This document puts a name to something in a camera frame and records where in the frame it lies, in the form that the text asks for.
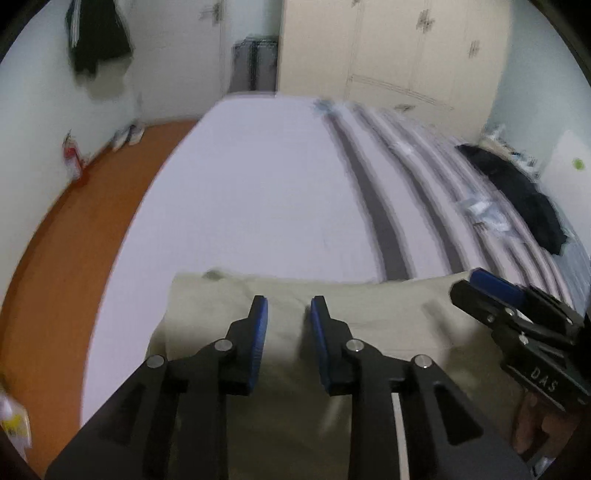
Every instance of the red fire extinguisher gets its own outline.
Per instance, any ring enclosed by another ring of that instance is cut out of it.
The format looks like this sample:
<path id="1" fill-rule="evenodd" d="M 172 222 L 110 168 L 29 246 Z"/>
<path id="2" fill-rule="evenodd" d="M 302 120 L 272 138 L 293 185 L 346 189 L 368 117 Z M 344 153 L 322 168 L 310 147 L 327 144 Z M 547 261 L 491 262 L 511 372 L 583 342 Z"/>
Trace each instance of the red fire extinguisher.
<path id="1" fill-rule="evenodd" d="M 64 151 L 64 162 L 68 170 L 68 175 L 71 181 L 80 182 L 83 179 L 84 163 L 78 150 L 76 140 L 72 138 L 72 131 L 70 130 L 62 144 Z"/>

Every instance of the wooden floor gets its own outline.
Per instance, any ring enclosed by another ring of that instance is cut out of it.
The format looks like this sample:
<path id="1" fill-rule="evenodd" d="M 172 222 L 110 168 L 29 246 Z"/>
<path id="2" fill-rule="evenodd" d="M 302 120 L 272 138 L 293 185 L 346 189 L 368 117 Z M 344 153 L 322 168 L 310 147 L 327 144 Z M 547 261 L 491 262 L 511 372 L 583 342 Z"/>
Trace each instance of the wooden floor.
<path id="1" fill-rule="evenodd" d="M 147 129 L 102 154 L 31 241 L 0 313 L 0 368 L 28 410 L 40 475 L 77 432 L 90 335 L 111 266 L 154 176 L 194 121 Z"/>

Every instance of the wardrobe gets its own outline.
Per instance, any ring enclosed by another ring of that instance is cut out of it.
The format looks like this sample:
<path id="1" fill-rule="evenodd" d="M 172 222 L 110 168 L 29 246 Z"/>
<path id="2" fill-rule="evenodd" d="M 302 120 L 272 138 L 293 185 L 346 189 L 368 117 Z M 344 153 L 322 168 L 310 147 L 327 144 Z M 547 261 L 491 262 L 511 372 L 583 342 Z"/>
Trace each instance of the wardrobe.
<path id="1" fill-rule="evenodd" d="M 476 141 L 511 0 L 285 0 L 278 90 L 393 107 Z"/>

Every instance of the striped blanket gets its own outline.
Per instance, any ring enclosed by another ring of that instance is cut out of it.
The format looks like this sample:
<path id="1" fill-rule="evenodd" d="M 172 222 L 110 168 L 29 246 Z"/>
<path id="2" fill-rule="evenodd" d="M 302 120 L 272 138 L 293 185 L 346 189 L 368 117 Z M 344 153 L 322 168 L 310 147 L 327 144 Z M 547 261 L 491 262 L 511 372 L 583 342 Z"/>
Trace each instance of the striped blanket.
<path id="1" fill-rule="evenodd" d="M 510 282 L 571 297 L 552 256 L 509 201 L 453 143 L 398 112 L 317 103 L 375 235 L 384 279 L 426 278 L 483 267 Z M 474 223 L 459 202 L 496 202 L 511 234 Z"/>
<path id="2" fill-rule="evenodd" d="M 459 202 L 475 193 L 497 202 L 511 236 L 465 214 Z M 553 258 L 448 138 L 393 111 L 229 96 L 172 153 L 127 231 L 90 344 L 83 421 L 142 361 L 179 272 L 379 283 L 476 267 L 570 303 Z"/>

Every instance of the wardrobe door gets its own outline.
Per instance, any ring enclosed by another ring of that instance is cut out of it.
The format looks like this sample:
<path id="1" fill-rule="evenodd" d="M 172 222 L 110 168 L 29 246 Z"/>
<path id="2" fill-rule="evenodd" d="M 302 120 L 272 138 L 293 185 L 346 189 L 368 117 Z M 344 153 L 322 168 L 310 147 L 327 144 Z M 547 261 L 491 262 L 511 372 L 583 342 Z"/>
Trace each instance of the wardrobe door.
<path id="1" fill-rule="evenodd" d="M 463 58 L 454 84 L 450 132 L 477 141 L 491 113 L 511 35 L 509 0 L 470 0 Z"/>
<path id="2" fill-rule="evenodd" d="M 359 2 L 285 0 L 278 89 L 342 99 Z"/>
<path id="3" fill-rule="evenodd" d="M 410 89 L 448 103 L 463 57 L 470 0 L 431 0 L 423 29 L 423 45 Z"/>
<path id="4" fill-rule="evenodd" d="M 407 88 L 426 0 L 362 0 L 362 9 L 353 74 Z"/>

